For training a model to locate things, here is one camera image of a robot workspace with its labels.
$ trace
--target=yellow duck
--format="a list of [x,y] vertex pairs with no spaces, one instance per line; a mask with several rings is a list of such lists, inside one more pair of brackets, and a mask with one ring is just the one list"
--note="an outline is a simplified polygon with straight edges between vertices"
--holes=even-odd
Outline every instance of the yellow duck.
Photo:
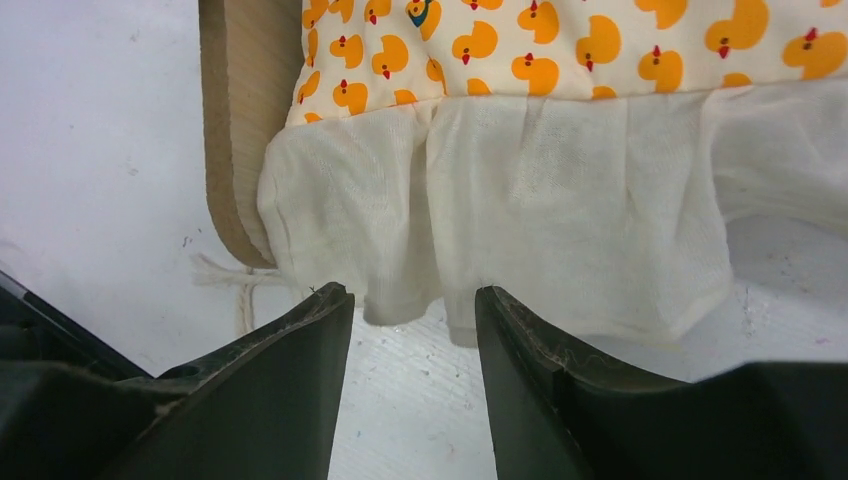
[[368,0],[365,4],[365,21],[377,25],[377,18],[385,17],[392,11],[392,0]]
[[327,11],[342,14],[342,23],[347,23],[353,16],[353,0],[333,0]]
[[342,35],[338,40],[330,44],[330,53],[335,57],[345,59],[345,68],[356,68],[362,63],[365,55],[362,37],[354,35],[350,38]]
[[436,0],[412,0],[406,4],[406,14],[421,33],[421,39],[426,42],[439,26],[442,6]]
[[448,94],[448,85],[445,82],[445,71],[442,70],[442,65],[435,59],[427,60],[427,78],[434,82],[442,84],[442,91],[445,95]]
[[309,8],[303,11],[303,16],[301,17],[303,28],[312,28],[318,23],[318,20],[324,16],[324,12],[327,11],[327,1],[309,0]]
[[415,98],[415,94],[409,90],[395,90],[395,104],[406,105],[417,101],[418,99]]
[[486,82],[479,78],[468,79],[468,94],[469,95],[489,95],[492,93]]
[[340,107],[347,107],[351,115],[359,115],[368,104],[368,87],[364,83],[347,83],[347,80],[342,80],[333,89],[333,101]]
[[318,84],[320,82],[321,72],[312,72],[312,75],[297,90],[297,103],[302,104],[304,99],[311,97],[318,90]]
[[615,90],[606,85],[598,85],[592,89],[592,100],[604,100],[607,98],[615,98],[617,96],[618,95],[616,95]]
[[395,35],[383,35],[383,51],[371,57],[371,69],[377,75],[391,78],[393,73],[400,72],[409,63],[409,50],[403,40]]
[[750,85],[751,79],[748,78],[748,75],[744,73],[728,73],[724,76],[724,80],[721,82],[721,88],[733,88],[733,87],[744,87],[745,85]]
[[527,80],[527,93],[531,96],[548,95],[559,82],[559,67],[549,58],[535,58],[532,53],[516,57],[512,61],[512,74],[519,80]]
[[536,0],[518,15],[518,26],[534,33],[533,41],[551,43],[559,33],[559,17],[551,2],[537,4]]
[[639,76],[656,81],[655,92],[671,93],[683,81],[683,58],[674,50],[663,52],[657,45],[639,61]]
[[603,15],[589,17],[589,36],[577,40],[577,63],[591,72],[595,65],[615,60],[620,51],[618,25]]
[[733,16],[719,20],[707,29],[704,43],[721,58],[733,50],[745,50],[760,43],[766,33],[769,9],[764,0],[736,0]]
[[475,21],[471,35],[456,37],[451,49],[453,56],[468,65],[471,58],[486,58],[498,45],[498,32],[486,22]]
[[815,28],[806,35],[794,38],[783,50],[783,63],[802,67],[802,80],[822,78],[835,72],[845,63],[848,39],[841,32],[820,34]]
[[497,10],[503,5],[503,0],[462,0],[462,3],[471,7],[471,10],[477,10],[478,8]]
[[306,36],[306,64],[315,66],[315,54],[318,53],[318,30],[312,29]]
[[656,12],[657,29],[671,28],[686,13],[687,0],[636,0],[643,12]]

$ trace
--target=white background surface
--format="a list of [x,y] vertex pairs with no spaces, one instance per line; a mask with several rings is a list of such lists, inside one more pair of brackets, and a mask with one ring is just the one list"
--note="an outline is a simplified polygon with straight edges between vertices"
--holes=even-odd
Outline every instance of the white background surface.
[[[159,374],[234,339],[235,267],[205,204],[196,2],[0,0],[0,269]],[[734,295],[674,345],[595,338],[695,380],[750,359],[848,360],[848,242],[780,219],[731,225]],[[260,323],[291,307],[259,292]],[[443,310],[357,316],[331,478],[495,478],[477,352]]]

